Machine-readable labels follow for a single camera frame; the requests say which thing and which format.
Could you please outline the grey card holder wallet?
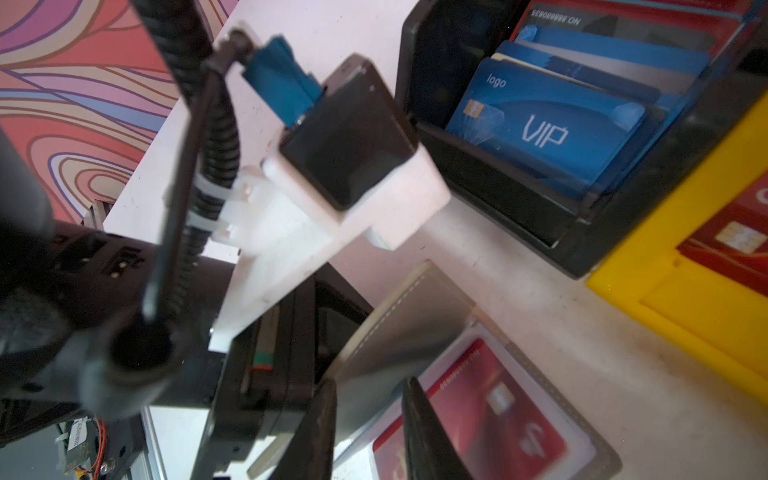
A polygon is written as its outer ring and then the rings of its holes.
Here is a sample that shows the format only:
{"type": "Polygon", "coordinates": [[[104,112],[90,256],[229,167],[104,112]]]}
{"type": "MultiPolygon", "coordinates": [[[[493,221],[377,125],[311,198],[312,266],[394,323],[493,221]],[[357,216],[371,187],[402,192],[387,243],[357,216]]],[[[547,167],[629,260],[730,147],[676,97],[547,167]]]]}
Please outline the grey card holder wallet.
{"type": "Polygon", "coordinates": [[[482,339],[552,421],[569,456],[539,479],[609,479],[616,451],[525,353],[435,263],[422,263],[364,320],[326,371],[338,410],[332,475],[404,479],[401,397],[415,377],[425,394],[476,339],[482,339]]]}

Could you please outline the red credit card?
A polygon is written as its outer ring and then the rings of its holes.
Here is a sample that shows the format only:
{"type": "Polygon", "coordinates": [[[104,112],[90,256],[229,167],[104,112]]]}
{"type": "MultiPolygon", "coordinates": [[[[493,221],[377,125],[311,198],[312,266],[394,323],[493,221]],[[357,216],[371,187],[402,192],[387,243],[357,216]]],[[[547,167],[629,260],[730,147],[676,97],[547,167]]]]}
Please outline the red credit card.
{"type": "Polygon", "coordinates": [[[563,435],[482,339],[426,396],[475,479],[539,479],[570,454],[563,435]]]}

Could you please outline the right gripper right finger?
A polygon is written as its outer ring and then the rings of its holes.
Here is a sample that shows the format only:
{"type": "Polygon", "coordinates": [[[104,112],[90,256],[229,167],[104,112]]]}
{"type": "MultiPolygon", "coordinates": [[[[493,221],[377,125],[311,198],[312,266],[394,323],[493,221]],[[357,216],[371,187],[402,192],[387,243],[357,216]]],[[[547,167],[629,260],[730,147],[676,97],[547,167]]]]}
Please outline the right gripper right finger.
{"type": "Polygon", "coordinates": [[[401,400],[409,479],[471,479],[415,377],[404,380],[401,400]]]}

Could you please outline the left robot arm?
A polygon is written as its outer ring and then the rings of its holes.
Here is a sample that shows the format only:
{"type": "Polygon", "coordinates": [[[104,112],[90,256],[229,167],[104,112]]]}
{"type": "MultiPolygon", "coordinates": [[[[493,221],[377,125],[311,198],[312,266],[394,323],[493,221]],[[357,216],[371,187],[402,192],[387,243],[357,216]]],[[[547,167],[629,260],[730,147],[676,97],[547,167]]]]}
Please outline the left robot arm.
{"type": "MultiPolygon", "coordinates": [[[[143,293],[155,258],[146,242],[56,221],[50,202],[9,140],[1,143],[1,440],[11,443],[94,411],[102,392],[78,385],[93,342],[143,293]]],[[[299,432],[285,461],[293,479],[331,473],[331,398],[321,378],[371,306],[330,265],[275,308],[280,327],[271,371],[255,363],[256,332],[229,354],[202,338],[157,398],[160,406],[207,408],[207,433],[194,467],[211,478],[259,433],[299,432]]]]}

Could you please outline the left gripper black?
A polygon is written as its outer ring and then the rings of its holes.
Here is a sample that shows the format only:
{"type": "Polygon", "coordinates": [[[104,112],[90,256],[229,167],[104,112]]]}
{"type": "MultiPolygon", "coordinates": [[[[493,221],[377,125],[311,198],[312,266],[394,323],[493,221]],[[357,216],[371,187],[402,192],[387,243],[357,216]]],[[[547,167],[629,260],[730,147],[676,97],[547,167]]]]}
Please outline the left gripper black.
{"type": "Polygon", "coordinates": [[[192,478],[211,479],[254,444],[298,428],[322,376],[371,313],[331,265],[238,334],[223,364],[192,478]]]}

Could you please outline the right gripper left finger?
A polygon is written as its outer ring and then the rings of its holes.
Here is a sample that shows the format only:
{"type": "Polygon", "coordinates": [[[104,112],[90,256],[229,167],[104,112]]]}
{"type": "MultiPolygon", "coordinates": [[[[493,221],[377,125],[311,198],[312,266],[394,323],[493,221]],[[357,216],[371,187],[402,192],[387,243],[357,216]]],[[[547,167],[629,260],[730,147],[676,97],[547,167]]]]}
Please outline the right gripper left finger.
{"type": "Polygon", "coordinates": [[[332,477],[337,419],[336,383],[324,380],[270,479],[332,477]]]}

